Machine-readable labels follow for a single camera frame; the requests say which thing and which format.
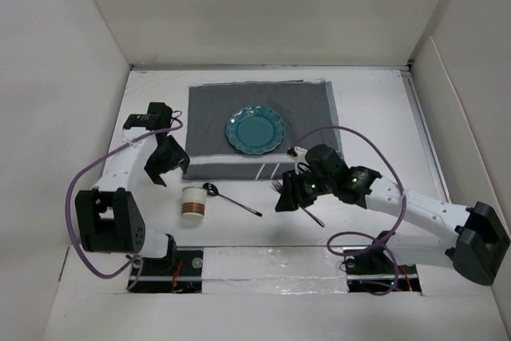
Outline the black fork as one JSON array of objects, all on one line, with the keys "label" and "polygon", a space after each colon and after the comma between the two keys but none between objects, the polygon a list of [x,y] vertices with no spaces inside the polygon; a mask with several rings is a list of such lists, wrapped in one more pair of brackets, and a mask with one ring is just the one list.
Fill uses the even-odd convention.
[{"label": "black fork", "polygon": [[[278,180],[272,180],[271,184],[273,189],[276,190],[277,193],[281,194],[283,192],[283,186]],[[305,212],[321,228],[325,227],[325,223],[322,220],[320,220],[316,215],[314,215],[312,212],[308,211],[306,208],[301,208],[301,210]]]}]

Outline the steel cup with brown band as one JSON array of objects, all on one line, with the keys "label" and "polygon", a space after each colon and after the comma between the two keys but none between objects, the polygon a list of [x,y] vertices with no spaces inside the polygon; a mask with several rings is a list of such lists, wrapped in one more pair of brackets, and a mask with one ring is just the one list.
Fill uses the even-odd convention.
[{"label": "steel cup with brown band", "polygon": [[207,192],[204,188],[186,187],[182,190],[181,216],[202,220],[205,214]]}]

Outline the black spoon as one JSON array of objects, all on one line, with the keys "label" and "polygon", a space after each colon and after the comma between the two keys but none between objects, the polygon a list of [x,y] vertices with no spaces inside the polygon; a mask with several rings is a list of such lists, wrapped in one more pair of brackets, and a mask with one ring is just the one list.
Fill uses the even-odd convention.
[{"label": "black spoon", "polygon": [[202,185],[202,188],[206,191],[208,196],[211,196],[211,197],[218,196],[218,197],[226,200],[227,202],[234,204],[235,206],[242,208],[247,212],[250,212],[251,214],[253,214],[255,216],[258,216],[258,217],[263,216],[263,214],[261,212],[255,210],[254,208],[250,208],[247,205],[241,204],[239,201],[233,200],[231,197],[228,197],[228,196],[220,193],[219,189],[213,183],[206,182]]}]

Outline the teal scalloped plate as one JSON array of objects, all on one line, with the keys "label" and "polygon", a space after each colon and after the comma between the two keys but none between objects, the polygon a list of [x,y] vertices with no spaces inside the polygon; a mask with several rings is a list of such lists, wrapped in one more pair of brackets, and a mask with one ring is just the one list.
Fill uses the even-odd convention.
[{"label": "teal scalloped plate", "polygon": [[245,155],[262,155],[276,149],[286,136],[283,118],[262,105],[249,105],[233,113],[227,121],[228,143]]}]

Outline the grey striped placemat cloth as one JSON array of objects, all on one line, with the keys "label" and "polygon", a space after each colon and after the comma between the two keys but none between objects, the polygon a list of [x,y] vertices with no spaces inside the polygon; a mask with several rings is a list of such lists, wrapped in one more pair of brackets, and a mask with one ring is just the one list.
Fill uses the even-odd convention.
[{"label": "grey striped placemat cloth", "polygon": [[293,145],[341,153],[329,81],[247,81],[188,92],[184,180],[270,180],[293,169]]}]

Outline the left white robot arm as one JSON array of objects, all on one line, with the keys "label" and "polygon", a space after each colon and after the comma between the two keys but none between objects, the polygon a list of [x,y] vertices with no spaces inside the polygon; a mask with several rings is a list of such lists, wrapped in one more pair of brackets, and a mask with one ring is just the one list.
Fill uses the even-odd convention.
[{"label": "left white robot arm", "polygon": [[93,188],[75,197],[85,251],[139,255],[164,275],[176,269],[173,238],[146,227],[133,195],[144,176],[164,187],[165,173],[187,172],[190,158],[169,134],[171,124],[172,109],[163,102],[149,103],[144,114],[129,115],[122,129],[122,150],[114,153]]}]

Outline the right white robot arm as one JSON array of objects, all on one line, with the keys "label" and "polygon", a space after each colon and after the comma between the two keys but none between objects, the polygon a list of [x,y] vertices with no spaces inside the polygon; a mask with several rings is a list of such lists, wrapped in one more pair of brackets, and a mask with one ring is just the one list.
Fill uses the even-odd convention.
[{"label": "right white robot arm", "polygon": [[283,174],[276,211],[310,207],[319,196],[331,194],[344,204],[385,213],[426,231],[426,236],[381,232],[368,256],[376,271],[388,272],[397,262],[425,264],[453,269],[482,286],[493,284],[510,238],[490,205],[478,201],[466,207],[405,190],[373,169],[348,166],[327,145],[291,147],[287,155],[295,167]]}]

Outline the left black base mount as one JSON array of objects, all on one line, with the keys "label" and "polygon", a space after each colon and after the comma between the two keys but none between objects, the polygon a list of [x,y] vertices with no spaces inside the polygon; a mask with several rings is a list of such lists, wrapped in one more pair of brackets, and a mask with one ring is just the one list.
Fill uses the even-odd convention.
[{"label": "left black base mount", "polygon": [[178,248],[175,261],[144,259],[142,268],[131,268],[128,289],[144,294],[198,294],[203,264],[203,248]]}]

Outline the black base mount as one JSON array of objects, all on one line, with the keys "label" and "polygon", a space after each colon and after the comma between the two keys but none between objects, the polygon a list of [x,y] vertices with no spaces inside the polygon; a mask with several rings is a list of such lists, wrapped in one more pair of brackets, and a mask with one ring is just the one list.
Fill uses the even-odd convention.
[{"label": "black base mount", "polygon": [[390,289],[391,293],[422,292],[417,267],[407,264],[398,265],[396,275],[394,264],[383,251],[345,257],[339,265],[339,270],[347,275],[349,293],[364,292],[380,295]]},{"label": "black base mount", "polygon": [[142,268],[131,268],[128,289],[144,294],[198,294],[203,264],[203,248],[178,248],[175,261],[144,259]]}]

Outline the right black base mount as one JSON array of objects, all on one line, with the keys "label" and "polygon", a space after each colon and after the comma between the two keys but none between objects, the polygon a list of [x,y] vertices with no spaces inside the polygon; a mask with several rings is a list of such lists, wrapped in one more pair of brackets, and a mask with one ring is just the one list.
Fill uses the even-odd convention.
[{"label": "right black base mount", "polygon": [[396,275],[394,264],[383,251],[345,257],[339,265],[339,270],[347,275],[349,293],[364,292],[380,295],[390,289],[391,293],[422,292],[417,267],[407,264],[398,265]]}]

